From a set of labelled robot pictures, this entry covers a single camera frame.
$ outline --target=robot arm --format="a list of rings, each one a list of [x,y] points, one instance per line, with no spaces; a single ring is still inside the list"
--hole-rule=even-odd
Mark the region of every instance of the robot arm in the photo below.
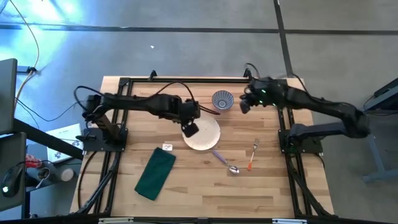
[[[306,91],[290,87],[286,82],[271,77],[253,79],[241,96],[241,110],[247,113],[252,106],[274,105],[279,108],[309,109],[341,119],[342,123],[292,127],[296,138],[344,134],[349,138],[365,138],[369,134],[369,122],[364,113],[349,103],[335,103],[315,98]]]
[[[83,117],[86,121],[96,123],[99,128],[111,135],[112,139],[117,139],[118,130],[115,130],[117,126],[112,126],[105,119],[105,113],[113,109],[148,111],[159,118],[181,124],[181,129],[188,138],[199,130],[193,123],[194,119],[200,117],[199,103],[192,99],[183,102],[181,97],[168,94],[156,94],[149,97],[118,96],[110,93],[90,95]]]

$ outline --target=wooden table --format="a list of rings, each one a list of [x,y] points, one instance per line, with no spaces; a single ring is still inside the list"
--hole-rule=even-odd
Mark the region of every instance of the wooden table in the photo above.
[[[120,77],[104,77],[101,92],[116,93]],[[300,88],[297,79],[288,84]],[[149,96],[165,83],[134,83],[133,95]],[[229,111],[214,116],[221,127],[217,144],[219,153],[238,166],[240,173],[229,173],[210,151],[195,151],[183,141],[180,125],[142,111],[130,111],[127,119],[129,138],[119,166],[112,216],[129,217],[225,217],[225,218],[287,218],[294,217],[289,180],[284,156],[279,151],[277,130],[279,119],[273,106],[252,108],[242,114],[239,96],[246,84],[188,83],[201,105],[213,108],[211,96],[227,90],[234,96]],[[179,84],[171,85],[163,93],[189,97]],[[112,111],[107,113],[109,119]],[[309,110],[294,111],[296,123],[312,124]],[[252,171],[246,169],[254,138],[260,143],[254,157]],[[171,152],[177,157],[174,167],[156,201],[137,194],[134,188],[153,150],[163,143],[173,144]],[[88,165],[83,178],[81,199],[84,203],[92,194],[100,178],[104,153],[99,152]],[[318,157],[303,154],[303,164],[309,189],[333,213],[325,171]],[[108,189],[105,190],[103,206]],[[303,209],[301,191],[297,191]],[[77,194],[71,212],[77,210]]]

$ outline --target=metal spoon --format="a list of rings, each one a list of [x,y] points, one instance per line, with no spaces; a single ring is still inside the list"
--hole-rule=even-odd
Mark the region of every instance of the metal spoon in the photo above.
[[[44,180],[47,180],[50,177],[50,169],[44,167],[43,169],[39,170],[37,173],[37,178],[41,179],[39,184],[36,186],[36,189],[38,189]]]
[[[218,154],[218,152],[216,152],[214,149],[211,150],[212,153],[222,162],[224,162],[227,166],[228,166],[228,170],[233,173],[233,174],[238,174],[239,173],[239,169],[236,166],[231,166],[226,159],[224,159],[220,154]]]

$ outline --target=blue bowl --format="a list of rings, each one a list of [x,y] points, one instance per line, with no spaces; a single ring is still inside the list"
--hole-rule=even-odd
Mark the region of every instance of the blue bowl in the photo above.
[[[212,102],[217,109],[228,110],[234,105],[234,97],[230,92],[220,90],[213,95]]]

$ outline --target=concrete floor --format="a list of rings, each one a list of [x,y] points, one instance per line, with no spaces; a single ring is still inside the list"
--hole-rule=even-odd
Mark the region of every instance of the concrete floor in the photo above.
[[[46,24],[277,28],[272,0],[31,0],[32,11],[22,4],[24,0],[14,2],[29,22]],[[398,2],[394,0],[281,0],[281,8],[286,29],[398,29]],[[0,14],[0,22],[20,21],[10,4]],[[40,73],[25,86],[21,100],[46,118],[74,102],[72,92],[77,85],[98,89],[104,75],[148,76],[155,69],[159,75],[238,77],[245,62],[255,64],[263,76],[285,73],[278,34],[34,32],[40,45]],[[294,72],[305,79],[310,93],[356,106],[397,78],[397,42],[398,36],[287,36]],[[0,59],[11,57],[20,65],[35,60],[28,30],[0,30]],[[23,79],[18,76],[18,85]],[[80,113],[75,108],[52,123],[37,121],[47,131],[82,122]],[[16,117],[35,125],[21,108]],[[315,123],[333,121],[317,113],[313,118]],[[395,167],[396,116],[371,120],[386,163]],[[341,136],[322,143],[335,213],[397,222],[398,179],[371,184],[361,180],[362,175],[376,170],[366,143]],[[67,214],[74,189],[75,182],[69,182],[36,191],[31,210],[40,216]],[[43,201],[44,208],[35,206]],[[0,220],[19,218],[18,209],[0,213]]]

